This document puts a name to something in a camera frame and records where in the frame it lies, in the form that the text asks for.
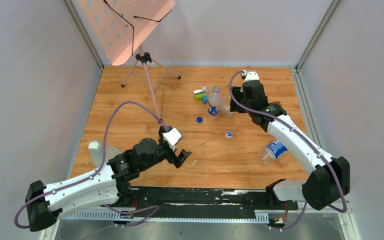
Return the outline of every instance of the tripod stand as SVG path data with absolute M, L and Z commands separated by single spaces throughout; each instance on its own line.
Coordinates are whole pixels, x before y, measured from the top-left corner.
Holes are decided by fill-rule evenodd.
M 143 65 L 143 70 L 145 71 L 146 79 L 148 81 L 149 91 L 151 92 L 153 104 L 155 105 L 156 115 L 159 118 L 161 118 L 160 110 L 159 110 L 158 105 L 157 105 L 157 100 L 155 99 L 154 91 L 157 89 L 157 87 L 160 84 L 160 82 L 163 79 L 163 77 L 161 77 L 159 79 L 159 81 L 157 82 L 157 84 L 156 84 L 156 86 L 154 88 L 153 85 L 152 85 L 152 82 L 151 82 L 150 72 L 148 71 L 147 62 L 152 63 L 152 61 L 154 61 L 154 63 L 156 63 L 157 65 L 159 65 L 163 69 L 165 69 L 165 72 L 164 72 L 164 74 L 162 76 L 164 76 L 166 74 L 166 72 L 169 72 L 169 73 L 173 74 L 177 79 L 181 79 L 182 77 L 179 74 L 175 73 L 170 68 L 168 68 L 167 66 L 165 66 L 164 64 L 162 64 L 161 62 L 159 62 L 158 60 L 156 60 L 155 58 L 151 58 L 151 55 L 150 55 L 149 52 L 144 52 L 144 48 L 142 47 L 142 44 L 137 49 L 139 50 L 139 53 L 136 54 L 136 61 L 134 61 L 133 65 L 129 69 L 124 82 L 121 84 L 121 87 L 124 88 L 126 86 L 127 80 L 129 79 L 130 75 L 132 74 L 133 69 L 135 69 L 136 64 L 138 64 L 138 62 L 140 61 L 142 63 L 142 65 Z

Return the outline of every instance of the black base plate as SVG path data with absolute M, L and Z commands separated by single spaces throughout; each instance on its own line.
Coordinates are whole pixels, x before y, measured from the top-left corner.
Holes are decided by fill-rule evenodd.
M 127 206 L 137 209 L 158 205 L 156 218 L 253 219 L 254 210 L 285 210 L 284 202 L 270 206 L 269 195 L 255 189 L 132 187 L 133 197 Z M 289 210 L 297 210 L 296 202 L 287 201 Z M 146 217 L 150 211 L 135 214 Z

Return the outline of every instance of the cable clip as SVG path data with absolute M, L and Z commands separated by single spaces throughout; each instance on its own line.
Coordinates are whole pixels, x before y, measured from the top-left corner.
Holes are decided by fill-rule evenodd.
M 289 131 L 293 132 L 295 129 L 297 129 L 297 125 L 292 125 L 292 127 L 289 129 Z
M 325 155 L 325 151 L 324 150 L 321 150 L 318 154 L 317 154 L 317 158 L 319 159 L 320 158 L 320 156 L 324 156 Z

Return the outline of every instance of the black wire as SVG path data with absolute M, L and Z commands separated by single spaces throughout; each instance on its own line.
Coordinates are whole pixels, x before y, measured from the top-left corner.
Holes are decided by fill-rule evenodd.
M 121 15 L 120 13 L 118 13 L 116 10 L 114 10 L 114 8 L 112 8 L 111 6 L 110 6 L 110 4 L 108 4 L 108 2 L 107 2 L 107 0 L 103 0 L 103 2 L 105 3 L 105 4 L 107 4 L 108 5 L 108 7 L 114 12 L 114 13 L 116 13 L 118 16 L 120 16 L 120 18 L 122 18 L 124 21 L 126 21 L 130 26 L 131 26 L 131 28 L 133 29 L 133 33 L 131 34 L 131 55 L 133 56 L 133 53 L 134 53 L 134 42 L 135 42 L 135 27 L 129 22 L 129 21 L 127 21 L 124 17 L 123 17 L 123 15 Z
M 163 20 L 163 19 L 164 19 L 167 15 L 169 15 L 169 13 L 171 13 L 171 12 L 172 12 L 172 9 L 170 9 L 170 11 L 167 12 L 167 14 L 164 15 L 160 20 L 149 19 L 149 18 L 146 18 L 146 17 L 136 16 L 136 15 L 134 15 L 133 17 L 134 17 L 135 19 L 145 19 L 145 20 L 149 20 L 149 21 L 153 21 L 153 22 L 159 23 L 159 22 L 161 22 L 161 20 Z

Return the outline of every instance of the wooden table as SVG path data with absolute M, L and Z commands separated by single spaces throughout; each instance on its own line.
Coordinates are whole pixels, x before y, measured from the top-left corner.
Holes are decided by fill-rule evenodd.
M 172 69 L 181 75 L 181 80 L 166 74 L 155 92 L 156 99 L 164 122 L 177 128 L 184 136 L 177 148 L 191 151 L 192 155 L 179 169 L 167 161 L 159 163 L 142 172 L 139 178 L 131 181 L 132 185 L 264 189 L 281 178 L 307 179 L 300 163 L 290 152 L 266 166 L 257 161 L 257 154 L 274 138 L 252 123 L 248 114 L 235 113 L 232 118 L 210 122 L 207 120 L 206 105 L 194 100 L 194 90 L 215 85 L 221 86 L 222 94 L 228 98 L 229 80 L 236 71 L 243 68 L 183 66 Z M 120 87 L 128 70 L 128 66 L 105 67 L 71 177 L 95 168 L 89 156 L 88 144 L 92 140 L 102 141 L 108 118 L 120 103 L 138 101 L 154 110 L 148 86 L 139 80 L 146 79 L 140 67 L 135 69 L 135 76 L 131 76 L 126 87 Z M 290 70 L 255 67 L 249 70 L 257 70 L 268 100 L 280 101 L 296 125 L 305 132 Z M 154 86 L 163 73 L 160 67 L 150 67 Z M 233 85 L 241 84 L 242 80 L 238 76 Z M 198 116 L 204 118 L 202 123 L 197 123 Z M 156 140 L 158 130 L 159 124 L 151 115 L 136 105 L 128 104 L 113 119 L 107 144 L 124 151 L 144 138 Z M 233 132 L 231 139 L 226 138 L 227 131 Z

